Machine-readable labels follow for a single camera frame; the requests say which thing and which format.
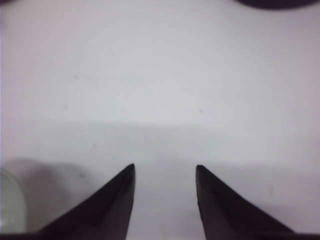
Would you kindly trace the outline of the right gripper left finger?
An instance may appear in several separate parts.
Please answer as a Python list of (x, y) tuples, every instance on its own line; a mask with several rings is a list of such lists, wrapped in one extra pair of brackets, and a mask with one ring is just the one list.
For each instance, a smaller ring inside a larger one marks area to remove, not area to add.
[(135, 165), (130, 164), (88, 199), (39, 232), (45, 240), (126, 239), (135, 181)]

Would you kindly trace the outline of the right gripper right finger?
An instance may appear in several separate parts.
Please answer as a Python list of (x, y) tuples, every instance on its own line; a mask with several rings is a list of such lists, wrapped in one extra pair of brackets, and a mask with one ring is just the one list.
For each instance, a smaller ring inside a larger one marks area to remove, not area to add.
[(247, 201), (203, 165), (195, 170), (197, 203), (207, 240), (260, 240), (294, 231)]

